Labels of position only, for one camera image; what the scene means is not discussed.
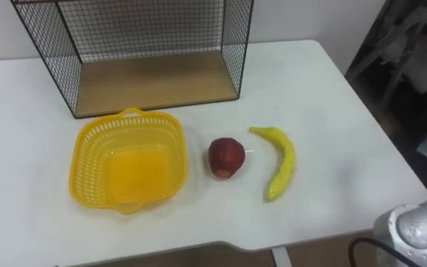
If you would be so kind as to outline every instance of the plastic toy fruit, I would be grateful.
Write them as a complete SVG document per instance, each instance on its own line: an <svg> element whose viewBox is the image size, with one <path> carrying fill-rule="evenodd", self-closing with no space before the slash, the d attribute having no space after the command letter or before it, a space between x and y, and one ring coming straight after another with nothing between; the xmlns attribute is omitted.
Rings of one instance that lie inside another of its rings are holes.
<svg viewBox="0 0 427 267"><path fill-rule="evenodd" d="M233 138L220 138L208 148L208 162L216 177L228 179L232 177L245 161L243 145Z"/></svg>
<svg viewBox="0 0 427 267"><path fill-rule="evenodd" d="M250 132L256 133L277 146L282 152L282 163L278 172L273 176L266 191L266 200L273 201L280 197L288 187L294 170L294 146L288 136L278 128L250 127Z"/></svg>

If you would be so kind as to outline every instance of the red apple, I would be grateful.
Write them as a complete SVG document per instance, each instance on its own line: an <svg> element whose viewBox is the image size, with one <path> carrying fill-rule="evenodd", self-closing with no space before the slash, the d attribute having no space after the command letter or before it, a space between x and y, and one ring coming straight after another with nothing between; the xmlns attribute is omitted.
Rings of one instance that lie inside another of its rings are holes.
<svg viewBox="0 0 427 267"><path fill-rule="evenodd" d="M245 161L243 145L233 138L216 139L208 148L208 162L216 177L228 179L232 177Z"/></svg>

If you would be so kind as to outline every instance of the white wall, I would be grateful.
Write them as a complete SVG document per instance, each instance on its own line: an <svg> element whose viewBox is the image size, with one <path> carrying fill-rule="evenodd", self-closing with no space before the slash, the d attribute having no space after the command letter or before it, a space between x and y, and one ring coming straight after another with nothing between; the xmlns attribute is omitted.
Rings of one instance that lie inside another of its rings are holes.
<svg viewBox="0 0 427 267"><path fill-rule="evenodd" d="M251 42L316 39L345 72L385 0L256 0ZM37 56L10 0L0 0L0 59Z"/></svg>

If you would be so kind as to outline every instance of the basket handle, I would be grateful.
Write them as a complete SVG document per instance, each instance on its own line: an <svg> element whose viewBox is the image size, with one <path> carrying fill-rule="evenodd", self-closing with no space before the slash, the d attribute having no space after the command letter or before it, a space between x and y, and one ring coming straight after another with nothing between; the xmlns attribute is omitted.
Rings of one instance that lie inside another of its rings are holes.
<svg viewBox="0 0 427 267"><path fill-rule="evenodd" d="M127 117L127 116L135 116L135 115L142 115L145 112L138 109L138 108L127 108L124 111L120 112L117 114L117 116L120 116L122 118Z"/></svg>

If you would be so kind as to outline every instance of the black cable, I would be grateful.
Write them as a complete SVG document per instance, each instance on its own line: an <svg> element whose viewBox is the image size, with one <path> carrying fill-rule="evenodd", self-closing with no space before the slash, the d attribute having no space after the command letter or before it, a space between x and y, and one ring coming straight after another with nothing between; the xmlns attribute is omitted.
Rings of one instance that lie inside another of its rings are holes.
<svg viewBox="0 0 427 267"><path fill-rule="evenodd" d="M350 262L351 267L357 267L357 263L355 262L354 250L355 250L355 247L357 246L357 244L359 244L359 243L368 243L368 244L374 245L378 248L381 248L382 250L389 253L392 257L396 258L397 260L399 260L402 263L405 263L409 267L421 267L421 266L417 265L416 263L414 263L409 258L403 256L400 252L391 248L389 245L386 245L383 242L380 242L380 241L372 239L372 238L367 238L367 237L358 237L354 241L350 242L350 244L348 244L348 261Z"/></svg>

